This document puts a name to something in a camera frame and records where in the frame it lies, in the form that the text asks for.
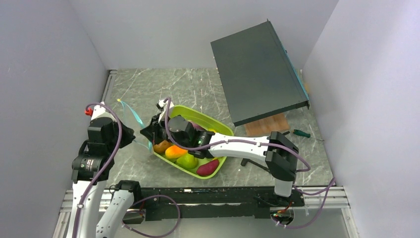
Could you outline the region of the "green pear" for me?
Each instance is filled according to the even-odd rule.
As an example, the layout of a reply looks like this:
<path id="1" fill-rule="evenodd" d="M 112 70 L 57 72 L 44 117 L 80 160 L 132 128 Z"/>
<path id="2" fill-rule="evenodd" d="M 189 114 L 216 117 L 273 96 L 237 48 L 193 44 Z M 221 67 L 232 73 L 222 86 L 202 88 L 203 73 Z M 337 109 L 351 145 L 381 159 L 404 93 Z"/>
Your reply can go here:
<path id="1" fill-rule="evenodd" d="M 184 169 L 192 170 L 198 166 L 198 159 L 186 153 L 176 160 L 176 164 Z"/>

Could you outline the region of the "orange mango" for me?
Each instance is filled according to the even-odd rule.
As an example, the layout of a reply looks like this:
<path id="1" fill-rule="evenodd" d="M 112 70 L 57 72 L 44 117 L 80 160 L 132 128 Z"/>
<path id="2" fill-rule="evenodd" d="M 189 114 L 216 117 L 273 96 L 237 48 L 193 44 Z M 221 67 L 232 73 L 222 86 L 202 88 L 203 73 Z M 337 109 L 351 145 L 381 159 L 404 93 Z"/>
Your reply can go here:
<path id="1" fill-rule="evenodd" d="M 183 155 L 187 153 L 188 153 L 187 150 L 182 149 L 176 145 L 172 145 L 165 150 L 164 155 L 169 160 L 175 160 L 182 157 Z"/>

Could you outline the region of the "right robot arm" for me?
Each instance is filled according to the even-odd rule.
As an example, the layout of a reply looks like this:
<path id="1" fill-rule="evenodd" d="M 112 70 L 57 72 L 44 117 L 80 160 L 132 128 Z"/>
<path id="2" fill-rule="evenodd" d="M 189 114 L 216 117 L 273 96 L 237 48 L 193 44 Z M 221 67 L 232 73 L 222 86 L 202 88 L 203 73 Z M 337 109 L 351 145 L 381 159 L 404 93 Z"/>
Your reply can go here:
<path id="1" fill-rule="evenodd" d="M 284 206 L 292 199 L 299 149 L 281 132 L 262 137 L 228 136 L 198 129 L 181 115 L 168 119 L 159 114 L 140 133 L 155 144 L 172 142 L 198 159 L 237 157 L 261 162 L 275 179 L 274 202 Z"/>

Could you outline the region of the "clear zip top bag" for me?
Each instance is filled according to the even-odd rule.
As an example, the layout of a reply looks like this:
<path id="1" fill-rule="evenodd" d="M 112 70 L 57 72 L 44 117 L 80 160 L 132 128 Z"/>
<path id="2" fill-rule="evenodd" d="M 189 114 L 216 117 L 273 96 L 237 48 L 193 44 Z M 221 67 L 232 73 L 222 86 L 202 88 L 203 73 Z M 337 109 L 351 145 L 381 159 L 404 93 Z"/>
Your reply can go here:
<path id="1" fill-rule="evenodd" d="M 152 143 L 140 133 L 140 130 L 145 128 L 145 124 L 141 120 L 140 116 L 126 102 L 122 101 L 121 99 L 117 99 L 117 101 L 122 106 L 122 122 L 127 127 L 134 130 L 135 139 L 133 140 L 133 142 L 145 147 L 146 150 L 151 153 L 153 151 Z"/>

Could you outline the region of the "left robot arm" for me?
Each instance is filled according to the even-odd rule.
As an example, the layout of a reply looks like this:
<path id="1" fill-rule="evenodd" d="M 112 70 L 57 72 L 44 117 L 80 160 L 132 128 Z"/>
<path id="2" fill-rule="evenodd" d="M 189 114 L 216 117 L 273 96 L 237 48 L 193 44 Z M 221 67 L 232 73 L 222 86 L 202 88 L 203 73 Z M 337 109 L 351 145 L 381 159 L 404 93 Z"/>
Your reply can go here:
<path id="1" fill-rule="evenodd" d="M 130 144 L 134 130 L 109 117 L 91 120 L 88 139 L 72 162 L 73 203 L 68 238 L 112 238 L 129 208 L 142 202 L 139 182 L 121 180 L 115 186 L 111 202 L 100 215 L 99 208 L 119 148 Z"/>

